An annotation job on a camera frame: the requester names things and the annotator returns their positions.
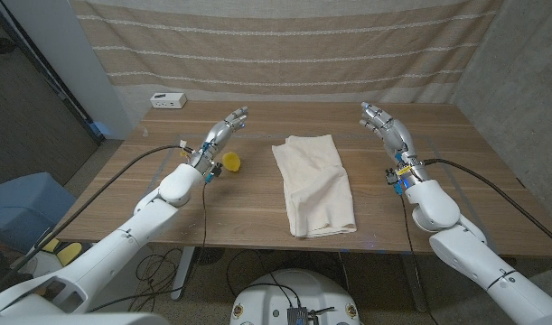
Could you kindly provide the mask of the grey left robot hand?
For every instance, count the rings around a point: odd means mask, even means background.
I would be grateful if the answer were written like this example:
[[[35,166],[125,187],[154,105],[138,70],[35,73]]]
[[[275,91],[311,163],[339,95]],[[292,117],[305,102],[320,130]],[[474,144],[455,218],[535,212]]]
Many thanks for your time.
[[[190,166],[201,174],[207,172],[214,157],[222,151],[231,136],[245,126],[247,117],[248,107],[241,107],[214,125],[200,148],[193,153]]]

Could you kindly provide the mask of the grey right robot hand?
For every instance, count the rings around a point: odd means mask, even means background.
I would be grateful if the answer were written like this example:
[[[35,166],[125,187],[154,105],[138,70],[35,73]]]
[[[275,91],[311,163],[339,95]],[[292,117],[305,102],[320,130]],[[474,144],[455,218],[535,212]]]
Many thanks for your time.
[[[385,151],[397,166],[396,174],[406,181],[406,187],[430,181],[431,177],[417,158],[412,135],[404,124],[372,104],[362,102],[361,107],[360,124],[383,141]]]

